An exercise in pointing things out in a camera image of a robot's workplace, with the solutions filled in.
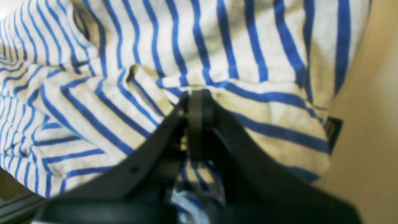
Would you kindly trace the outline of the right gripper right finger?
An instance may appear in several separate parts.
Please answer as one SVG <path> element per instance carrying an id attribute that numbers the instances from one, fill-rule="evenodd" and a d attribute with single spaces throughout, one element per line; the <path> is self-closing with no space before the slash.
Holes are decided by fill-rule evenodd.
<path id="1" fill-rule="evenodd" d="M 192 162 L 212 161 L 225 205 L 209 213 L 217 224 L 360 224 L 357 210 L 295 177 L 267 155 L 208 90 L 188 99 Z"/>

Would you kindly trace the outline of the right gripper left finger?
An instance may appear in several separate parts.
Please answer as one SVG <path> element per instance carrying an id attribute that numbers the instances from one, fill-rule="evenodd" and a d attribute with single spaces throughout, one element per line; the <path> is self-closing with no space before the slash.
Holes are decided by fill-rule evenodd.
<path id="1" fill-rule="evenodd" d="M 42 207 L 34 224 L 177 224 L 173 187 L 187 153 L 184 135 L 188 93 L 135 152 L 118 166 Z"/>

